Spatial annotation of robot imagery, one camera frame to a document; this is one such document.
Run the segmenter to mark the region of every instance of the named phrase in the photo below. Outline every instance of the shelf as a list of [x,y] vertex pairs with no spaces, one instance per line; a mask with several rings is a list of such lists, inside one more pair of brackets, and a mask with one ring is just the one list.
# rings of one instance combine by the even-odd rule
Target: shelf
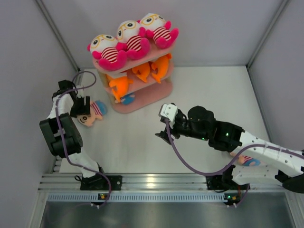
[[[173,72],[173,69],[174,69],[174,65],[173,65],[173,62],[170,61],[169,63],[169,68],[168,68],[168,72],[167,72],[167,75],[165,77],[162,78],[162,83],[164,81],[164,79],[168,78],[171,76],[172,72]],[[157,83],[154,78],[149,75],[148,76],[148,82],[143,82],[142,80],[140,80],[133,72],[132,70],[128,70],[127,71],[127,75],[130,79],[133,80],[133,83],[132,84],[129,84],[129,90],[128,90],[128,94],[132,93],[132,92],[135,92],[137,90],[141,90],[145,87],[148,87],[148,86],[151,86],[155,83]],[[108,87],[108,88],[104,88],[106,90],[106,92],[108,92],[109,94],[113,95],[112,94],[112,88]]]
[[118,74],[120,72],[123,72],[123,71],[126,71],[128,69],[131,69],[135,66],[138,66],[140,64],[143,64],[143,63],[146,63],[146,62],[149,62],[149,61],[152,61],[152,60],[155,60],[161,56],[164,56],[170,52],[172,52],[173,48],[174,48],[174,44],[172,44],[169,48],[166,48],[166,49],[159,49],[155,46],[154,43],[150,42],[151,43],[151,50],[149,52],[149,54],[147,54],[144,58],[141,58],[141,59],[138,59],[138,60],[128,60],[126,65],[119,69],[119,70],[116,70],[116,71],[106,71],[104,70],[103,68],[101,68],[98,64],[98,60],[93,58],[93,64],[94,64],[94,67],[101,73],[104,73],[104,74],[108,74],[108,75],[115,75],[115,74]]
[[[128,114],[111,107],[101,80],[85,90],[92,100],[100,99],[108,106],[103,120],[96,120],[90,128],[74,120],[83,138],[83,149],[105,172],[191,173],[172,147],[154,135],[165,129],[158,116],[161,105],[171,102],[186,115],[189,109],[201,105],[213,111],[217,120],[234,123],[268,140],[245,66],[174,67],[170,79],[174,88],[168,97]],[[82,84],[89,85],[93,80],[84,73]],[[227,152],[216,151],[204,141],[181,137],[174,142],[187,163],[200,171],[217,171],[232,159]],[[79,169],[63,159],[60,172],[79,173]]]
[[156,83],[141,90],[137,90],[134,93],[135,99],[131,104],[123,105],[122,103],[118,103],[112,105],[112,107],[119,113],[130,113],[169,96],[171,92],[172,82],[166,82],[164,80],[161,84]]

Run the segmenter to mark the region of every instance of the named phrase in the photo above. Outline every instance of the gray wall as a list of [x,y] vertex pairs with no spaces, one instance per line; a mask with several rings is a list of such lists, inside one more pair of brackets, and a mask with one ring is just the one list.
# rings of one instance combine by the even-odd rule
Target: gray wall
[[50,166],[39,121],[74,71],[34,1],[1,1],[0,31],[0,227],[22,228]]
[[304,149],[304,1],[292,0],[252,66],[271,138]]
[[148,12],[180,29],[177,66],[245,65],[281,0],[44,0],[80,67],[92,67],[86,50],[101,33]]

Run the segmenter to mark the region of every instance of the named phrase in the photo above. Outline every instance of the plush toy arm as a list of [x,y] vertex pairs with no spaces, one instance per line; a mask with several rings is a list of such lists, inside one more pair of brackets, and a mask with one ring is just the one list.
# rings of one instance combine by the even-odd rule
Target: plush toy arm
[[92,56],[95,58],[95,59],[100,59],[101,58],[101,53],[97,52],[97,51],[93,51],[92,52]]
[[168,30],[171,28],[171,21],[168,20],[168,21],[166,22],[165,28],[168,29]]
[[127,49],[127,44],[126,43],[122,43],[122,42],[118,42],[116,44],[116,49],[118,51],[121,51],[121,50],[126,50]]
[[152,39],[153,36],[154,36],[154,32],[148,29],[148,30],[146,31],[146,35],[147,35],[147,38]]
[[140,35],[141,37],[144,37],[145,34],[146,34],[146,29],[144,27],[140,27],[138,35]]

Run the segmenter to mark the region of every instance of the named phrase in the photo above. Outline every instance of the stainless steel panel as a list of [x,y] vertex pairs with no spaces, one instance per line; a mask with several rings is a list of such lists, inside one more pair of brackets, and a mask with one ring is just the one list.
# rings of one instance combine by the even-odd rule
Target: stainless steel panel
[[81,205],[60,218],[77,205],[48,202],[40,228],[295,227],[282,192],[250,193],[237,209],[219,203],[109,203],[99,210]]

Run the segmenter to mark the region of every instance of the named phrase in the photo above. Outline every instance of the plush toy face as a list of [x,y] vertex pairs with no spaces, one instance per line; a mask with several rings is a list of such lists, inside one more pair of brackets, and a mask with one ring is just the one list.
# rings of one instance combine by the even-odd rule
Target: plush toy face
[[99,35],[93,39],[91,44],[89,45],[88,49],[90,49],[90,52],[97,51],[99,53],[102,53],[104,49],[108,47],[115,47],[118,43],[117,39],[111,35]]
[[141,21],[139,23],[145,29],[154,31],[158,27],[164,26],[166,21],[162,16],[160,16],[158,14],[148,13],[146,16],[143,17],[143,19],[141,19]]
[[127,20],[120,24],[116,38],[126,43],[131,37],[138,35],[141,25],[135,20]]

